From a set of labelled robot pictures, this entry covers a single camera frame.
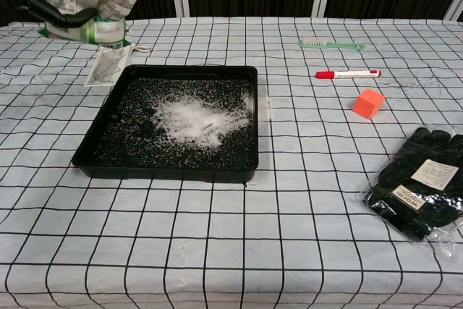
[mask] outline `glove package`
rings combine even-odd
[[[462,222],[463,135],[444,128],[415,130],[363,196],[372,211],[415,242],[449,239]]]

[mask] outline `white tablecloth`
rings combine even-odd
[[[90,179],[70,164],[109,88],[97,48],[0,28],[0,307],[463,308],[456,257],[412,244],[359,191],[420,124],[463,124],[463,27],[418,20],[184,18],[129,24],[133,64],[258,69],[271,121],[243,185]],[[364,51],[302,50],[334,37]],[[380,79],[316,80],[380,69]],[[371,120],[351,110],[374,88]]]

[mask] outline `black plastic tray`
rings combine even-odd
[[[252,96],[254,112],[252,113],[252,122],[245,130],[247,133],[239,134],[241,130],[235,131],[234,138],[231,140],[226,139],[223,145],[218,148],[215,155],[204,157],[207,159],[204,160],[204,166],[200,162],[202,156],[205,156],[201,151],[195,153],[189,150],[191,157],[187,156],[188,153],[185,151],[172,152],[174,145],[165,147],[164,149],[157,148],[155,151],[152,151],[150,145],[146,145],[148,149],[144,148],[145,146],[143,145],[149,144],[149,141],[142,145],[140,144],[138,135],[130,135],[129,137],[117,135],[118,132],[123,133],[123,127],[126,127],[128,132],[135,132],[133,129],[140,129],[141,132],[146,131],[146,134],[149,134],[150,137],[157,136],[152,135],[151,130],[146,130],[146,127],[149,128],[147,122],[148,114],[145,115],[143,111],[140,111],[143,108],[142,104],[147,101],[147,95],[153,93],[153,96],[156,97],[156,94],[158,94],[159,97],[159,93],[163,93],[160,89],[153,87],[156,84],[167,84],[169,87],[175,83],[179,83],[180,85],[200,85],[208,81],[213,82],[211,83],[212,90],[208,90],[206,94],[204,94],[203,89],[198,92],[199,94],[202,93],[204,98],[217,98],[220,100],[230,98],[232,100],[237,97],[237,92],[234,91],[241,88],[241,85],[246,86],[245,88],[249,90],[249,95]],[[138,85],[144,86],[143,93],[134,92],[137,91],[136,89],[134,90],[136,88],[134,86]],[[214,90],[214,86],[216,85],[218,86],[217,91]],[[224,86],[239,86],[239,88],[226,89]],[[143,114],[140,121],[135,119],[135,117],[131,117],[130,115],[133,114],[130,114],[126,110],[131,108],[132,105],[134,110],[136,110],[134,114]],[[130,142],[132,137],[135,139],[133,143]],[[129,146],[130,151],[124,151],[124,149],[127,149],[127,146]],[[178,165],[168,166],[125,164],[142,161],[138,156],[131,157],[128,153],[138,152],[141,156],[144,156],[143,158],[151,158],[149,161],[153,163],[161,163],[163,162],[162,156],[166,156],[166,153],[169,153],[169,151],[173,157],[185,155],[185,158],[195,159],[197,161],[196,166],[193,165],[191,167],[181,164],[181,159],[177,159],[176,163],[179,163]],[[254,67],[132,65],[123,71],[122,76],[114,86],[105,104],[101,107],[74,154],[72,163],[76,167],[81,168],[89,177],[97,178],[196,179],[208,182],[246,182],[254,176],[254,171],[258,166],[258,159],[258,84],[257,70]],[[233,163],[233,165],[230,164],[227,167],[227,161]]]

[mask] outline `orange cube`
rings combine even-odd
[[[358,97],[354,103],[354,112],[370,119],[383,105],[385,96],[375,90],[366,89]]]

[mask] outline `white powder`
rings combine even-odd
[[[201,148],[220,146],[225,135],[246,126],[248,110],[220,110],[192,96],[182,96],[155,108],[153,124],[164,129],[169,141]]]

